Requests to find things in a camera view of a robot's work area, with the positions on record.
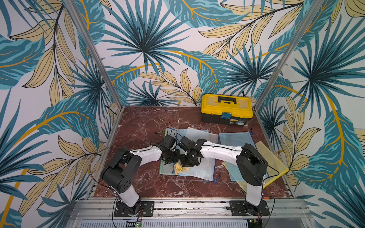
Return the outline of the yellow mesh document bag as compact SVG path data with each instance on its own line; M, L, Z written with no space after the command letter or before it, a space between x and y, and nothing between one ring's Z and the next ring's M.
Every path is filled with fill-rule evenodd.
M262 141L257 142L255 146L260 155L262 155L262 157L269 164L267 172L264 175L264 182L263 182L263 189L266 189L278 178L286 174L289 171L289 169L276 155L274 155L274 153ZM238 183L238 185L242 188L243 192L246 193L247 183L244 180L240 181L242 179L242 176L240 174L237 165L225 161L223 162L223 165L228 170L231 181Z

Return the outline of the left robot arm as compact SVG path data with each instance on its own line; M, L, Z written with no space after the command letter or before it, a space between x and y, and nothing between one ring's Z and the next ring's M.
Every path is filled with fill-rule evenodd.
M133 181L140 166L164 160L167 164L178 162L181 151L153 145L139 150L122 147L102 171L101 179L116 191L122 202L129 208L138 206L140 196L133 187Z

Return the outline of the yellow black toolbox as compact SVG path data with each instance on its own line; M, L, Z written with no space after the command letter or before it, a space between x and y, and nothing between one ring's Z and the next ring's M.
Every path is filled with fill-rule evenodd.
M201 114L203 123L242 126L254 116L249 98L215 94L202 96Z

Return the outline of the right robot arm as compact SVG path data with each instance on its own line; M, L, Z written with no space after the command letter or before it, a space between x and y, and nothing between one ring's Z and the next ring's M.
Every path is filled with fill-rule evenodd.
M236 165L247 183L246 205L257 208L261 204L268 162L253 145L247 143L242 147L227 146L204 139L195 142L184 137L177 146L184 151L180 155L183 167L198 166L203 158L218 159Z

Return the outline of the green-edged mesh document bag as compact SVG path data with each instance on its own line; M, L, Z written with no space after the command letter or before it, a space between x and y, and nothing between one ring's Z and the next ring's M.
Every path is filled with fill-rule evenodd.
M173 129L172 128L166 128L164 131L164 135L171 135L172 137L174 137L173 135ZM165 164L163 160L161 160L160 163L160 170L159 170L159 174L162 175L175 175L174 172L174 164L175 163L171 163L171 164Z

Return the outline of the cream wiping cloth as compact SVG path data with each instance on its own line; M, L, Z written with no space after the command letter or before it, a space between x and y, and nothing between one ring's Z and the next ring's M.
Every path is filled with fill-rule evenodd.
M174 165L174 172L176 175L178 175L179 173L183 173L185 171L189 171L191 168L190 167L183 167L179 162L177 162Z

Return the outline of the aluminium front rail frame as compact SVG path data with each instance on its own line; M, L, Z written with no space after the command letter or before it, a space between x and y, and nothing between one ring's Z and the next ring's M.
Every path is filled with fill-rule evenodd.
M230 198L144 198L152 202L142 216L120 217L113 198L76 203L67 228L314 228L315 220L303 199L268 199L269 215L234 216Z

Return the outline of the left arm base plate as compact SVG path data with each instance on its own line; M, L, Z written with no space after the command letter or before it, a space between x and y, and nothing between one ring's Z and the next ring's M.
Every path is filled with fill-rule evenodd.
M138 201L135 206L128 207L125 203L118 201L115 205L113 216L115 217L152 217L154 214L154 201Z

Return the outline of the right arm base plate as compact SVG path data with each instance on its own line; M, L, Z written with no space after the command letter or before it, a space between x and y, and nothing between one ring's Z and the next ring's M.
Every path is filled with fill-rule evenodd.
M269 216L270 210L267 202L262 200L258 206L253 206L245 200L231 200L229 201L229 207L232 216Z

